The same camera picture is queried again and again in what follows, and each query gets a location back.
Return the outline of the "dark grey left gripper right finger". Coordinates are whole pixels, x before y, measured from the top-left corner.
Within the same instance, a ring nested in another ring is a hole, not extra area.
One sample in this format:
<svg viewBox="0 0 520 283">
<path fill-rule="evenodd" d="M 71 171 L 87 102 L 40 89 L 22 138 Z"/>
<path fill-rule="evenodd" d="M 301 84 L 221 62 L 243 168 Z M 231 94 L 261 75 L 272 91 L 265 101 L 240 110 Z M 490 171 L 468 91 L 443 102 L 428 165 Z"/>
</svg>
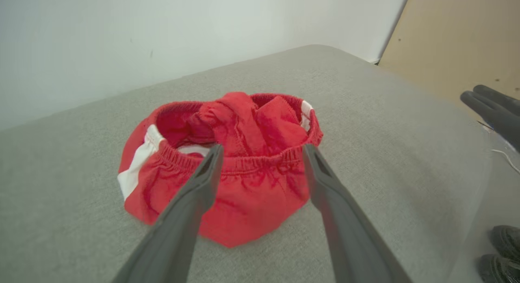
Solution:
<svg viewBox="0 0 520 283">
<path fill-rule="evenodd" d="M 323 218 L 336 282 L 410 283 L 403 266 L 316 146 L 304 146 L 304 164 L 312 203 Z"/>
</svg>

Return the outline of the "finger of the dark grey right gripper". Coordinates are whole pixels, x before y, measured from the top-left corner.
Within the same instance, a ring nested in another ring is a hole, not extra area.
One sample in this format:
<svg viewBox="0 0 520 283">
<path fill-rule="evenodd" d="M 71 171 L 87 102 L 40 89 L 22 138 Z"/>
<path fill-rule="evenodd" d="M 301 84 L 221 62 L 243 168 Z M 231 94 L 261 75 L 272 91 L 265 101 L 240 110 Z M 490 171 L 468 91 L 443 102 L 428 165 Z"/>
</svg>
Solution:
<svg viewBox="0 0 520 283">
<path fill-rule="evenodd" d="M 520 112 L 520 101 L 516 98 L 512 98 L 507 96 L 501 92 L 498 92 L 492 88 L 487 87 L 486 85 L 476 85 L 473 88 L 473 91 L 477 94 L 484 96 L 485 98 L 493 101 L 494 103 L 501 105 L 503 108 L 507 109 L 512 113 Z"/>
<path fill-rule="evenodd" d="M 464 91 L 460 100 L 479 114 L 516 151 L 520 151 L 520 113 L 509 112 L 501 105 L 473 91 Z"/>
</svg>

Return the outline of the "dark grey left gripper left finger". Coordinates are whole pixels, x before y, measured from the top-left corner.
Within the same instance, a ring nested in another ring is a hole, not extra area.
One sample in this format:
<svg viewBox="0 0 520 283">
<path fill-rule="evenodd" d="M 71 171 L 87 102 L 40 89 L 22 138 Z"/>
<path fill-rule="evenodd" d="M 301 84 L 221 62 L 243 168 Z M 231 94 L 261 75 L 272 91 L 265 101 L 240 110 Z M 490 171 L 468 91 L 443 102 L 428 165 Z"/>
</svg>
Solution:
<svg viewBox="0 0 520 283">
<path fill-rule="evenodd" d="M 210 148 L 119 270 L 115 283 L 185 283 L 202 216 L 216 200 L 223 147 Z"/>
</svg>

